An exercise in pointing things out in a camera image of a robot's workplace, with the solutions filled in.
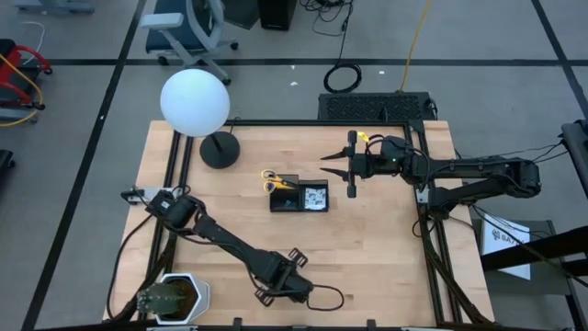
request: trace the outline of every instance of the metal bracket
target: metal bracket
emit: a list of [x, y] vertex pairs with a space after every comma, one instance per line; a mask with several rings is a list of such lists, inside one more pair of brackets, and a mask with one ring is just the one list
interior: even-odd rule
[[131, 205], [136, 205], [140, 202], [149, 203], [160, 190], [166, 190], [174, 194], [174, 198], [179, 197], [183, 190], [181, 188], [131, 188], [128, 191], [120, 192], [120, 197]]
[[419, 189], [416, 190], [416, 202], [418, 204], [429, 203], [429, 188], [423, 189], [423, 192]]

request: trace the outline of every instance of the chair wheel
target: chair wheel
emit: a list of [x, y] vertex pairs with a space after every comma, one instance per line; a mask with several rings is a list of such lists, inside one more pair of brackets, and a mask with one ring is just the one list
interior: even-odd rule
[[157, 58], [157, 62], [158, 62], [160, 65], [163, 65], [163, 66], [167, 66], [167, 65], [169, 65], [169, 62], [167, 61], [167, 58], [166, 58], [166, 57], [164, 57], [164, 56], [160, 56], [160, 57], [158, 57], [158, 58]]

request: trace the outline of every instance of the white container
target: white container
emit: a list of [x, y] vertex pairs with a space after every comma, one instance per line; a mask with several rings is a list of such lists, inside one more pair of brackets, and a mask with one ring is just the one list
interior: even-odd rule
[[190, 282], [196, 289], [198, 298], [196, 299], [194, 307], [192, 307], [192, 310], [190, 311], [190, 314], [188, 314], [186, 319], [182, 321], [169, 321], [160, 317], [159, 315], [156, 315], [155, 318], [157, 319], [157, 324], [159, 325], [186, 325], [198, 316], [204, 314], [210, 307], [210, 285], [207, 282], [195, 279], [190, 273], [164, 274], [161, 282], [166, 283], [166, 281], [176, 278], [190, 280]]

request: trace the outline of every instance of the chair leg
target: chair leg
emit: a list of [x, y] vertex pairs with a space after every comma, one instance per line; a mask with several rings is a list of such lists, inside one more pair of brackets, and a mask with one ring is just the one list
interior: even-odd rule
[[222, 81], [229, 80], [229, 75], [224, 70], [222, 70], [219, 65], [216, 64], [209, 56], [202, 56], [202, 61], [208, 64], [212, 70], [216, 71]]

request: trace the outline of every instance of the lamp shade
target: lamp shade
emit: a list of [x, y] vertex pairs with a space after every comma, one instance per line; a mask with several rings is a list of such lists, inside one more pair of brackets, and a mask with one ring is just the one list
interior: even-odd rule
[[231, 101], [227, 89], [213, 74], [186, 69], [165, 82], [160, 106], [174, 130], [190, 137], [203, 137], [224, 124]]

